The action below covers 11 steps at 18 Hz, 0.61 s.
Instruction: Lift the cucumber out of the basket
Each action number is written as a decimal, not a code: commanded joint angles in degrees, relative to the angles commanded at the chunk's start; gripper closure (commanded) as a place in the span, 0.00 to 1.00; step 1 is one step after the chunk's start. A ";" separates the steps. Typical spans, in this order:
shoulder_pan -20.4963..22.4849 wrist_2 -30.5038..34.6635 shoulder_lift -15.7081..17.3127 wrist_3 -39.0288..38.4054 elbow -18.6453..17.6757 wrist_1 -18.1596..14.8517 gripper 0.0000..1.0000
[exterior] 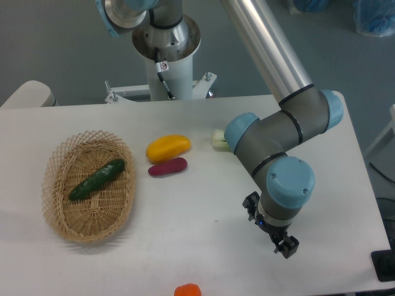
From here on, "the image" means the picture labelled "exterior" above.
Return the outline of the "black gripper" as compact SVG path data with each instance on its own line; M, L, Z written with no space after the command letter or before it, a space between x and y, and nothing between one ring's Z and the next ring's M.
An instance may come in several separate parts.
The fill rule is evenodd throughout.
M288 236L288 228L293 219L281 220L270 216L259 203L260 195L254 191L242 202L247 210L248 220L256 221L256 225L266 232L275 244L274 253L281 253L285 259L294 255L299 247L299 241L294 236Z

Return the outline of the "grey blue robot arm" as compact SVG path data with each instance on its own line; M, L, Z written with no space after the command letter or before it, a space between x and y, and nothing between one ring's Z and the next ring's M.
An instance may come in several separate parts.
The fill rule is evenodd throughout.
M181 1L96 1L111 36L132 32L147 60L152 101L188 100L197 93L192 66L201 35ZM288 151L336 126L343 104L333 91L319 91L306 73L265 1L223 1L280 110L264 119L244 113L225 129L225 141L259 187L243 207L285 258L299 247L288 227L309 200L314 172Z

